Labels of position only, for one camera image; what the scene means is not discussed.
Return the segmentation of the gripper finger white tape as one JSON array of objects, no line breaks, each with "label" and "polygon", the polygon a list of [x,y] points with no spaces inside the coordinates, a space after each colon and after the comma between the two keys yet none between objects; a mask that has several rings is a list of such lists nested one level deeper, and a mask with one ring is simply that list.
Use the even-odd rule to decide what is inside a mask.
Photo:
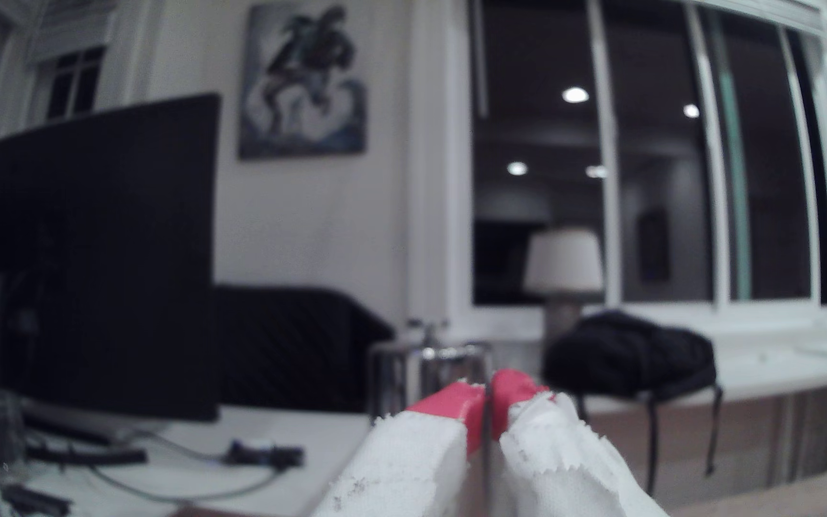
[{"label": "gripper finger white tape", "polygon": [[572,398],[520,370],[491,382],[492,516],[667,516]]},{"label": "gripper finger white tape", "polygon": [[378,418],[313,516],[467,516],[486,398],[481,383],[453,382]]}]

